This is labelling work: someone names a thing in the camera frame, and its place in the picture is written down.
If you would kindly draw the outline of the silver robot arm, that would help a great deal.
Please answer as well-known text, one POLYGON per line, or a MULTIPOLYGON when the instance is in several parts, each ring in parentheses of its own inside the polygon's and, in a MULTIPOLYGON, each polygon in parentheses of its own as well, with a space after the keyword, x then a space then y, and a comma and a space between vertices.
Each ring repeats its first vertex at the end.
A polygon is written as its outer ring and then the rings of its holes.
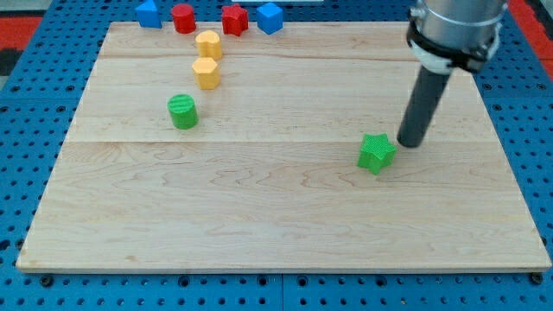
POLYGON ((507 0, 417 0, 408 11, 406 41, 432 73, 477 73, 499 49, 507 7, 507 0))

